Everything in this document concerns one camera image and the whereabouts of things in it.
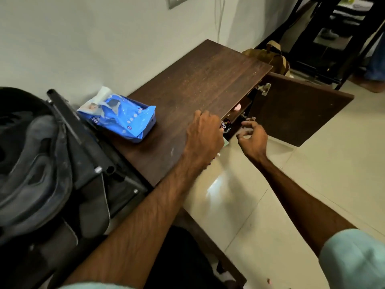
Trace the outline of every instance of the baby wipes packet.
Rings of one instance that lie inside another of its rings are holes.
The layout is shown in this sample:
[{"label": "baby wipes packet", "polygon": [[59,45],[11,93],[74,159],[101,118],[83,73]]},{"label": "baby wipes packet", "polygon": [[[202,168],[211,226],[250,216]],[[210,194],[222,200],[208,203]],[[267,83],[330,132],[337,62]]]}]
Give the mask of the baby wipes packet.
[{"label": "baby wipes packet", "polygon": [[142,139],[149,123],[155,121],[155,106],[122,97],[108,87],[102,87],[78,112],[90,122],[127,139]]}]

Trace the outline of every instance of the teal shirt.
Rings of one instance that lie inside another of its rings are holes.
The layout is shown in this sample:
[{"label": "teal shirt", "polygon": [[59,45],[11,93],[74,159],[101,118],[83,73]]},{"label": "teal shirt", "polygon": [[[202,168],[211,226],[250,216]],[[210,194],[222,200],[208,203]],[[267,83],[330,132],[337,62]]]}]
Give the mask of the teal shirt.
[{"label": "teal shirt", "polygon": [[[331,289],[384,289],[385,245],[358,229],[336,233],[323,246],[320,266]],[[128,287],[81,283],[61,289],[128,289]]]}]

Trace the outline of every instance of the person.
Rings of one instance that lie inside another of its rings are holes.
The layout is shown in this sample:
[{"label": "person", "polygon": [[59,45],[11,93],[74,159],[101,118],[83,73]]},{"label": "person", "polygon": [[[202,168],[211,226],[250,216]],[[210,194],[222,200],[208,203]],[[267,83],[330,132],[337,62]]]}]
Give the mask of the person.
[{"label": "person", "polygon": [[385,34],[381,36],[370,58],[366,72],[363,75],[354,74],[349,80],[370,92],[381,93],[385,91]]},{"label": "person", "polygon": [[[186,237],[173,238],[170,233],[175,234],[175,230],[170,227],[194,180],[223,147],[220,123],[219,117],[208,111],[195,111],[184,151],[174,168],[71,273],[62,288],[225,288],[211,268],[210,273],[207,268],[201,269],[207,266],[197,259],[196,255],[202,253],[197,252],[196,244],[170,255],[173,249],[179,250],[189,243]],[[385,246],[274,166],[266,155],[267,134],[261,125],[255,121],[244,121],[242,125],[252,128],[237,135],[243,153],[265,176],[298,232],[318,257],[330,287],[384,288]],[[191,264],[186,265],[189,257]]]}]

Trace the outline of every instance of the black pants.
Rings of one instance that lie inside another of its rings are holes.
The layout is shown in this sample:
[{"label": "black pants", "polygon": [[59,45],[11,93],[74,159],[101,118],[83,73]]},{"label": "black pants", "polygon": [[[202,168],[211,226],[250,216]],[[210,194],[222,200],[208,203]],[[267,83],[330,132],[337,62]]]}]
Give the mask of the black pants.
[{"label": "black pants", "polygon": [[144,289],[226,289],[191,234],[172,226]]}]

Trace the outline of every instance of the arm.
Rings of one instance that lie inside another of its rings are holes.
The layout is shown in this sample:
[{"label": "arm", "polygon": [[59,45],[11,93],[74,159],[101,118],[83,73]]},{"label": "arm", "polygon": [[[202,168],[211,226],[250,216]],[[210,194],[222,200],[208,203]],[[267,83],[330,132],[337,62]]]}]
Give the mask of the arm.
[{"label": "arm", "polygon": [[317,256],[325,242],[334,234],[355,228],[334,210],[308,194],[268,160],[267,134],[261,125],[254,121],[245,121],[242,124],[253,128],[252,131],[242,131],[237,135],[243,153],[261,171],[291,221]]},{"label": "arm", "polygon": [[184,152],[169,174],[66,280],[142,288],[176,214],[200,172],[223,147],[220,119],[194,114]]}]

